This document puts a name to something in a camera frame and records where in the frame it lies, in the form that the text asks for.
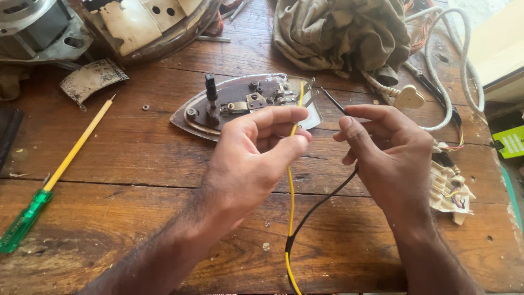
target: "nut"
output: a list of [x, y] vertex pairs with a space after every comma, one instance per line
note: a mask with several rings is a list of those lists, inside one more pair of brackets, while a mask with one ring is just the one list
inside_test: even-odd
[[188, 117], [194, 119], [198, 116], [198, 111], [195, 110], [194, 108], [189, 108], [186, 112], [185, 112]]

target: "yellow wire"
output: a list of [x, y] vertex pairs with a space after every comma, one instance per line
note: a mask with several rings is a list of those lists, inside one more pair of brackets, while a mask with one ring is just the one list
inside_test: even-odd
[[[300, 98], [298, 101], [298, 105], [302, 106], [302, 101], [304, 99], [304, 82], [300, 81]], [[295, 132], [297, 131], [297, 123], [293, 125], [293, 128], [291, 129], [290, 136], [293, 136]], [[289, 216], [289, 232], [288, 236], [291, 237], [293, 235], [293, 215], [294, 215], [294, 187], [293, 187], [293, 176], [291, 175], [291, 167], [288, 166], [288, 180], [289, 180], [289, 191], [291, 192], [291, 212]], [[295, 288], [295, 291], [297, 292], [297, 295], [302, 295], [300, 293], [300, 290], [297, 287], [297, 283], [295, 283], [293, 273], [291, 272], [291, 266], [289, 265], [289, 253], [286, 252], [286, 268], [288, 270], [289, 279], [291, 280], [291, 283], [293, 284], [293, 287]]]
[[453, 193], [449, 194], [449, 195], [446, 196], [446, 197], [451, 198], [454, 194], [456, 194], [456, 193], [458, 193], [458, 192], [459, 192], [459, 191], [454, 191]]
[[291, 283], [293, 284], [293, 287], [295, 288], [297, 295], [302, 295], [302, 293], [300, 293], [300, 290], [297, 287], [297, 283], [294, 281], [293, 274], [291, 273], [291, 266], [289, 266], [289, 253], [287, 252], [286, 252], [286, 267], [288, 269], [289, 279], [291, 280]]

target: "black wire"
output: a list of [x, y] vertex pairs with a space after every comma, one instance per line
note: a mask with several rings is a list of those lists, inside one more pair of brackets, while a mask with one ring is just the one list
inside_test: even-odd
[[329, 100], [331, 100], [331, 102], [333, 102], [333, 104], [346, 116], [348, 116], [346, 110], [344, 110], [344, 108], [342, 108], [340, 106], [340, 104], [338, 102], [336, 102], [336, 100], [334, 98], [331, 97], [331, 95], [329, 95], [329, 93], [323, 88], [321, 87], [322, 91], [324, 91], [324, 93], [326, 94], [327, 98], [329, 98]]
[[294, 239], [295, 237], [297, 236], [298, 234], [298, 231], [302, 228], [302, 226], [304, 225], [305, 221], [308, 220], [308, 217], [311, 215], [311, 213], [313, 213], [313, 211], [315, 211], [320, 205], [322, 205], [325, 201], [327, 201], [329, 198], [331, 198], [332, 196], [334, 196], [336, 193], [338, 193], [344, 186], [346, 186], [346, 184], [348, 184], [352, 179], [353, 177], [355, 177], [355, 175], [357, 174], [358, 172], [358, 167], [355, 168], [355, 170], [353, 171], [353, 173], [351, 173], [351, 175], [346, 179], [346, 181], [344, 181], [339, 187], [337, 187], [331, 194], [327, 195], [323, 200], [321, 200], [320, 202], [318, 202], [316, 205], [314, 205], [307, 213], [306, 215], [304, 215], [304, 218], [302, 218], [302, 221], [299, 223], [299, 225], [297, 226], [297, 229], [295, 229], [294, 233], [292, 236], [288, 237], [288, 240], [286, 242], [286, 252], [289, 253], [289, 256], [290, 256], [290, 260], [291, 260], [291, 247], [293, 247], [293, 242], [294, 242]]

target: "crumpled cloth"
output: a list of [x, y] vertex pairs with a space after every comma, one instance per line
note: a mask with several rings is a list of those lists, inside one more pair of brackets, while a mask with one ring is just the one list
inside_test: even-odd
[[273, 43], [303, 70], [341, 70], [353, 53], [359, 70], [396, 76], [409, 57], [402, 0], [278, 0], [273, 25]]

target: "left hand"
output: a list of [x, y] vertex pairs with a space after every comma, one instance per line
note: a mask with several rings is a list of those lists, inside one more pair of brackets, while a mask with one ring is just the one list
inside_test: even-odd
[[265, 107], [226, 123], [201, 187], [213, 209], [237, 226], [258, 207], [311, 142], [300, 127], [289, 136], [307, 117], [303, 107]]

